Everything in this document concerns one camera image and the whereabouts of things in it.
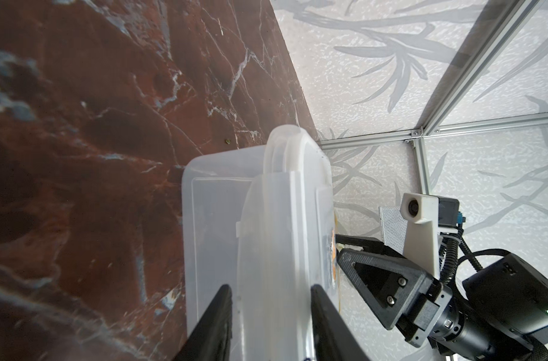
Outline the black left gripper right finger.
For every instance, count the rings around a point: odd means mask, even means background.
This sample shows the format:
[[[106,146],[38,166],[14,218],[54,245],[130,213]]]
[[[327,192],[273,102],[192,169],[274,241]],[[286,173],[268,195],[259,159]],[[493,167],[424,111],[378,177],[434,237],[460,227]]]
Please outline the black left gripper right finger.
[[[321,285],[313,285],[311,315],[316,360],[369,361]]]

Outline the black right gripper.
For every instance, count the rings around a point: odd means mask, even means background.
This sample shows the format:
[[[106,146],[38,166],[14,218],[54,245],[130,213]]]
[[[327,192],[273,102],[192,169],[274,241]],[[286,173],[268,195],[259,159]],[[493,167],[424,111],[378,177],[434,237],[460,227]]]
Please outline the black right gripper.
[[[449,287],[417,264],[373,237],[336,235],[345,248],[337,262],[364,302],[387,330],[405,341],[425,341],[444,356],[491,360],[504,350],[504,337]]]

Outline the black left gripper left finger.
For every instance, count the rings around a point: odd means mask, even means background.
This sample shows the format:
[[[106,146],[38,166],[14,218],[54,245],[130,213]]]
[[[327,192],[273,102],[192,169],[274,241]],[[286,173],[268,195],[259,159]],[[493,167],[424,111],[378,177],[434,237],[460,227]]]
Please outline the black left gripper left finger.
[[[232,339],[232,311],[232,290],[229,285],[224,284],[173,361],[228,361]]]

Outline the clear plastic lunch box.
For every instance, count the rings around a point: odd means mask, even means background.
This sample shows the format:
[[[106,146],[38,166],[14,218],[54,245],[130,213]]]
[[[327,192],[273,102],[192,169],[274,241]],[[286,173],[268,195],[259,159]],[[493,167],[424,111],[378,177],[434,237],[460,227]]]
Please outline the clear plastic lunch box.
[[[232,360],[243,360],[236,313],[239,225],[251,182],[262,171],[265,147],[197,157],[182,178],[188,330],[194,330],[219,288],[229,285],[233,301]]]

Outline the clear lunch box lid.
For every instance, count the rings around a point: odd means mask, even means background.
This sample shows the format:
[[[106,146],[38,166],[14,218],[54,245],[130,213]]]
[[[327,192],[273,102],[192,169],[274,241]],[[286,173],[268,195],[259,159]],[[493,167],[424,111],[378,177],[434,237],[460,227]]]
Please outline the clear lunch box lid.
[[[310,289],[340,301],[331,164],[305,129],[271,132],[239,225],[236,313],[243,360],[316,356]]]

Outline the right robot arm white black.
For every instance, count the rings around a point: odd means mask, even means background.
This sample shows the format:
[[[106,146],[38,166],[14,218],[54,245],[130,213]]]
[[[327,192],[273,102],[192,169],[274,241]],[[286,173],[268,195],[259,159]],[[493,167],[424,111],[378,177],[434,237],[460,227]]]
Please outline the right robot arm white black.
[[[374,238],[338,235],[337,262],[386,329],[414,347],[469,360],[548,360],[548,279],[521,257],[487,249],[496,261],[456,281],[458,267],[478,253],[444,236],[439,276]]]

